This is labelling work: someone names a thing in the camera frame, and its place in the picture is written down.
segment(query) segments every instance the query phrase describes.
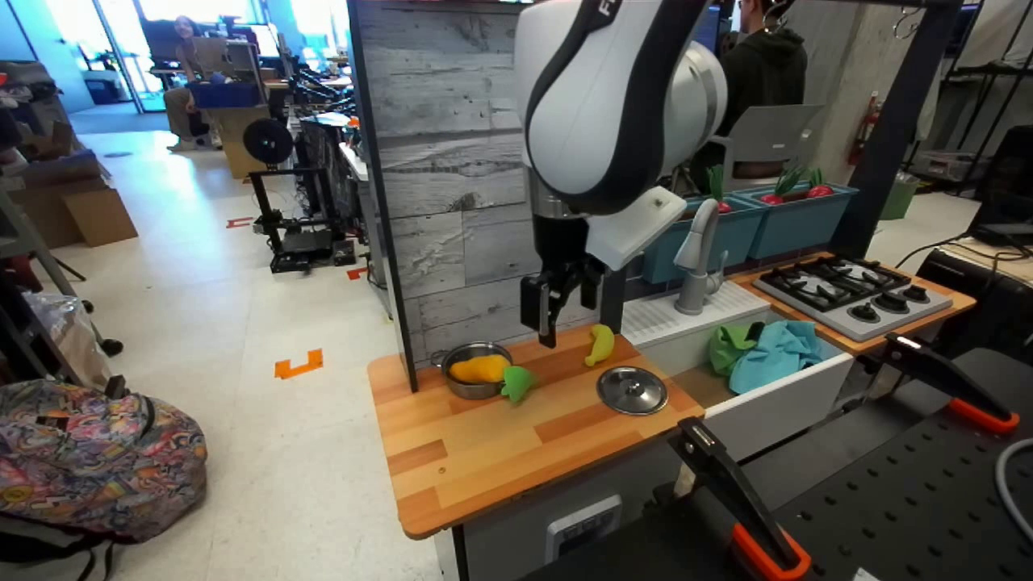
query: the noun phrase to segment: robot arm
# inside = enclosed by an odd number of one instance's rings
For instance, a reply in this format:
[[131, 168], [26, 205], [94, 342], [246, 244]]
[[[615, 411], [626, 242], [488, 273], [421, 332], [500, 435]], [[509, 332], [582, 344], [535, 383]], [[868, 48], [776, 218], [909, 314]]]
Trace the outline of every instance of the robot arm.
[[721, 60], [692, 42], [704, 7], [550, 0], [519, 13], [516, 114], [542, 258], [542, 273], [522, 282], [522, 321], [547, 344], [577, 285], [582, 304], [598, 307], [593, 287], [688, 205], [657, 179], [692, 158], [728, 109]]

